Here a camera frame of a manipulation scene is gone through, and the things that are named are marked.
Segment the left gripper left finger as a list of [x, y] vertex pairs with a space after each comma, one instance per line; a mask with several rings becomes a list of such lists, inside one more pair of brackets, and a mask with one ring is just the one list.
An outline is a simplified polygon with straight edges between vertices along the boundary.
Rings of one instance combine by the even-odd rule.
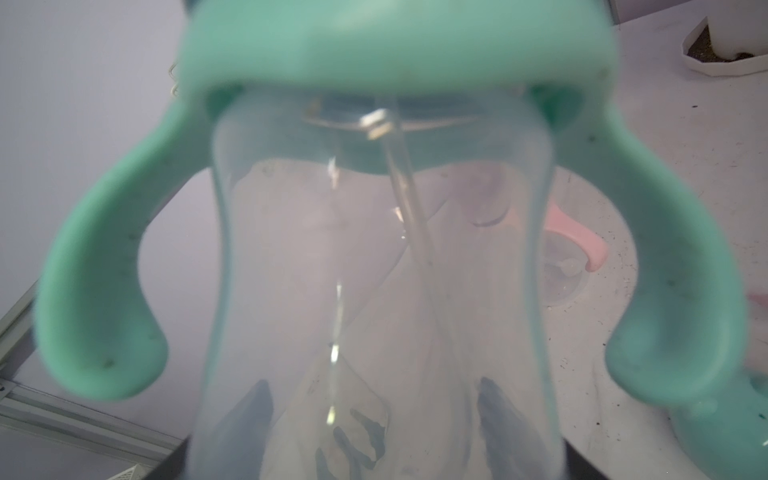
[[258, 479], [273, 417], [269, 383], [258, 381], [206, 441], [186, 438], [149, 479]]

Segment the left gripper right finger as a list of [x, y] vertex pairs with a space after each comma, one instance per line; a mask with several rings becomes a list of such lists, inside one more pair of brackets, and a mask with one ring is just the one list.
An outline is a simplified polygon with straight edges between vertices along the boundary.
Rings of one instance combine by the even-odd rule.
[[479, 381], [476, 408], [493, 479], [606, 479], [565, 439], [548, 452], [533, 426], [487, 377]]

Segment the clear baby bottle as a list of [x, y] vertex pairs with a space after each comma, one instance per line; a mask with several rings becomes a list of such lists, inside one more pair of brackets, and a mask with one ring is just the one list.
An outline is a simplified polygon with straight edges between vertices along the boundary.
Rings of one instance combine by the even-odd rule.
[[[192, 437], [206, 441], [260, 380], [273, 417], [258, 479], [421, 479], [396, 435], [419, 410], [431, 332], [386, 164], [365, 135], [308, 122], [320, 91], [251, 87], [219, 115], [214, 173], [224, 307]], [[538, 300], [549, 128], [508, 90], [470, 92], [438, 234], [472, 397], [459, 479], [493, 479], [476, 408], [495, 381], [554, 453], [559, 431]]]
[[569, 239], [551, 232], [543, 236], [542, 298], [547, 307], [572, 302], [589, 280], [587, 257]]

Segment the teal nipple collar with straw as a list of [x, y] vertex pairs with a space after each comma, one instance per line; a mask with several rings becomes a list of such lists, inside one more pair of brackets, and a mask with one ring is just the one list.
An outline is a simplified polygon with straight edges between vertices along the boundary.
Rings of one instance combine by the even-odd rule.
[[460, 325], [450, 305], [446, 261], [435, 244], [430, 219], [448, 198], [448, 171], [459, 129], [480, 117], [466, 96], [326, 96], [306, 115], [308, 122], [365, 135], [386, 164], [418, 273], [427, 313], [416, 324], [431, 332], [428, 362], [419, 387], [419, 410], [396, 435], [398, 455], [417, 465], [421, 479], [459, 479], [472, 446], [473, 405], [460, 345]]

